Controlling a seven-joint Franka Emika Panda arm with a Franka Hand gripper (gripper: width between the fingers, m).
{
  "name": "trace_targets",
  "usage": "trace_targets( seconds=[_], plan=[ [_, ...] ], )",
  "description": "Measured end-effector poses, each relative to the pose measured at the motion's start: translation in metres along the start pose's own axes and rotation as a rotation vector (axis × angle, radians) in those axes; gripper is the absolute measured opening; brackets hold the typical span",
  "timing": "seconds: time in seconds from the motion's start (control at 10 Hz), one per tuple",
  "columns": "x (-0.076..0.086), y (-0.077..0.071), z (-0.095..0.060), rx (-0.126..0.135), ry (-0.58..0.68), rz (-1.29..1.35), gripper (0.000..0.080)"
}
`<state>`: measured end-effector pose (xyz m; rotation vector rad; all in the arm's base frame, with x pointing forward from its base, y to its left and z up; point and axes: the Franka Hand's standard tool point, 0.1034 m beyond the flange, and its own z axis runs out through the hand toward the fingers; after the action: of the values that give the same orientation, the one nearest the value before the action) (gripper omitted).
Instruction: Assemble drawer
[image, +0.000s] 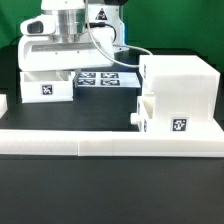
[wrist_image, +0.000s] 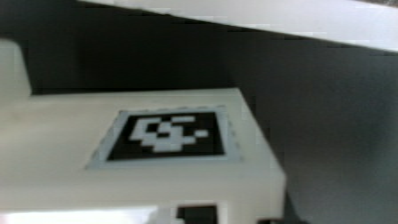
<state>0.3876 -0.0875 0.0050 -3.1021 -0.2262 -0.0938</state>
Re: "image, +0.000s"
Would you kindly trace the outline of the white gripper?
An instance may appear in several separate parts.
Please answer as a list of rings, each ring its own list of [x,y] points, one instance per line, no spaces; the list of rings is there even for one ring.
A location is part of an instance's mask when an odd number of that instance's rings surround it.
[[[88,28],[83,15],[41,14],[20,25],[18,64],[24,72],[68,71],[110,67],[113,31]],[[78,87],[80,70],[72,72]]]

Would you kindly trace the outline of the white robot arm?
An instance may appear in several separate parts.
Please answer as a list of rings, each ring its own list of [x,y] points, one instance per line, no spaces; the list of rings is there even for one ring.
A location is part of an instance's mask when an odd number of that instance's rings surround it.
[[[21,23],[18,66],[45,79],[110,67],[125,49],[120,7],[127,0],[42,0],[42,13]]]

